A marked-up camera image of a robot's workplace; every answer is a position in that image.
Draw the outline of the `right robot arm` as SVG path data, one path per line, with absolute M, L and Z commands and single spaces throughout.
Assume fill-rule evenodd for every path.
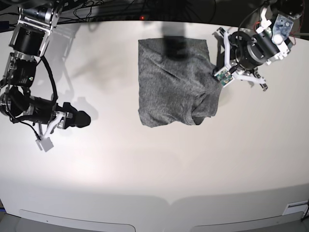
M 51 125 L 65 130 L 68 127 L 84 128 L 91 117 L 78 111 L 69 102 L 57 104 L 56 82 L 44 55 L 51 35 L 57 26 L 63 0 L 4 0 L 4 4 L 17 6 L 19 19 L 10 39 L 10 53 L 0 87 L 5 92 L 0 97 L 0 111 L 10 121 L 33 127 L 34 124 Z M 43 63 L 52 87 L 50 100 L 32 96 L 36 69 Z

